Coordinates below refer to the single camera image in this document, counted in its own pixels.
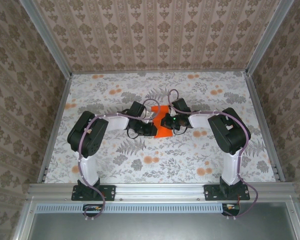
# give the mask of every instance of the patterned wall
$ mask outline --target patterned wall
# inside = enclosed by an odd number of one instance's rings
[[[73,72],[243,69],[279,0],[36,0]]]
[[[300,0],[295,0],[253,73],[288,181],[300,200]]]
[[[19,1],[0,0],[0,240],[37,181],[64,84]]]

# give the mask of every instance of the black mounting base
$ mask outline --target black mounting base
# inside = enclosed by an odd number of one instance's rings
[[[116,196],[116,186],[115,185],[100,185],[100,179],[94,185],[106,201],[114,201]],[[102,201],[102,197],[90,187],[84,185],[78,180],[78,185],[75,185],[72,190],[72,201]]]
[[[220,184],[206,184],[203,186],[206,201],[237,201],[250,200],[248,186],[242,181],[234,185],[227,185],[220,177]]]

